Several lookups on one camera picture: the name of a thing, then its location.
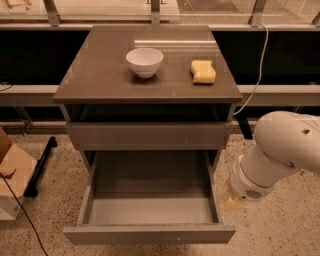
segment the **yellow sponge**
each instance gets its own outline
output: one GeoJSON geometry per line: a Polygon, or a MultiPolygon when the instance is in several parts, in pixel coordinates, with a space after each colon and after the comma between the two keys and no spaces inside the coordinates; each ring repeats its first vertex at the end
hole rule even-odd
{"type": "Polygon", "coordinates": [[[216,71],[211,66],[210,60],[193,60],[191,72],[194,83],[212,84],[216,80],[216,71]]]}

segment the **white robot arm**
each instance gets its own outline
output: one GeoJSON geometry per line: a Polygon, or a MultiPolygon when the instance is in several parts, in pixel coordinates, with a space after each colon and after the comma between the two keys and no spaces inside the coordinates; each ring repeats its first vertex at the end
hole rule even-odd
{"type": "Polygon", "coordinates": [[[236,199],[260,201],[278,180],[300,169],[320,174],[320,117],[271,112],[257,122],[254,135],[256,144],[230,172],[236,199]]]}

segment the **cabinet top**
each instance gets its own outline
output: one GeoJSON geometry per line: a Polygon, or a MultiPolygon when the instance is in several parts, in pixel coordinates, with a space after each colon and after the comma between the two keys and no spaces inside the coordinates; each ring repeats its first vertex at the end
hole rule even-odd
{"type": "Polygon", "coordinates": [[[93,27],[53,97],[60,104],[233,103],[239,89],[207,26],[93,27]],[[126,54],[138,47],[163,53],[151,78],[135,75],[126,54]],[[213,85],[194,85],[192,60],[211,60],[213,85]]]}

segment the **speckled floor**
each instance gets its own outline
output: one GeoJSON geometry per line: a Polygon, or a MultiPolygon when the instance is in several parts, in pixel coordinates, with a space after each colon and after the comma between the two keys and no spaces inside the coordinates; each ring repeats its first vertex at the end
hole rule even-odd
{"type": "MultiPolygon", "coordinates": [[[[223,222],[234,225],[229,244],[73,246],[63,235],[75,226],[88,172],[67,135],[55,135],[54,148],[38,186],[39,195],[24,207],[49,255],[320,255],[320,177],[300,171],[276,184],[274,192],[246,210],[222,211],[223,222]]],[[[50,135],[10,135],[29,154],[39,158],[50,135]]],[[[215,174],[217,195],[233,161],[252,146],[232,134],[215,174]]],[[[15,221],[0,221],[0,255],[44,255],[24,213],[15,221]]]]}

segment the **white bowl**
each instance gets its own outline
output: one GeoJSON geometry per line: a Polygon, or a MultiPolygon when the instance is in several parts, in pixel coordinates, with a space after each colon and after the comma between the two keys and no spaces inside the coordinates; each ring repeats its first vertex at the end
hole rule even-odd
{"type": "Polygon", "coordinates": [[[153,48],[137,48],[128,52],[127,61],[139,77],[152,77],[160,68],[163,54],[153,48]]]}

